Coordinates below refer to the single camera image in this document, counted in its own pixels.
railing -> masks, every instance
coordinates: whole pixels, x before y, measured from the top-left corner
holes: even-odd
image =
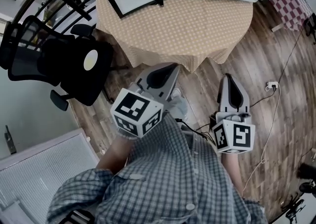
[[[27,15],[34,15],[52,30],[64,34],[82,19],[90,21],[92,19],[91,13],[96,9],[95,0],[42,0],[41,7],[34,12],[30,12],[30,9],[34,8],[32,4],[36,3],[38,5],[38,1],[25,0],[12,23],[22,21]],[[31,38],[26,41],[26,46],[34,45],[34,40],[36,40],[38,34],[39,30],[35,30],[30,35]]]

shirt button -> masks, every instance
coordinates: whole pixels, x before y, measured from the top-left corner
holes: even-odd
[[[143,175],[140,175],[140,174],[130,174],[129,175],[129,178],[130,179],[134,179],[134,180],[139,180],[139,179],[142,179],[144,176]]]
[[[195,206],[194,204],[187,204],[187,205],[186,205],[186,209],[187,209],[188,211],[194,210],[195,207],[196,207],[196,206]]]

beige tablecloth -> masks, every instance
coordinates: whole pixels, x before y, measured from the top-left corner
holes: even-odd
[[[190,72],[207,57],[224,63],[252,19],[252,3],[237,0],[164,0],[123,19],[108,0],[96,7],[96,28],[114,36],[133,67],[177,62]]]

checkered shirt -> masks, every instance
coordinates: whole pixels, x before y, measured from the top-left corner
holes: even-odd
[[[56,192],[47,223],[95,204],[98,224],[262,224],[264,209],[242,199],[212,146],[186,139],[167,115],[135,142],[118,174],[88,170]]]
[[[269,0],[281,15],[284,27],[298,31],[313,12],[305,0]]]

electrical outlet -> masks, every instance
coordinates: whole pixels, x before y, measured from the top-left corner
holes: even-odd
[[[278,82],[267,82],[266,89],[277,89],[278,88]]]

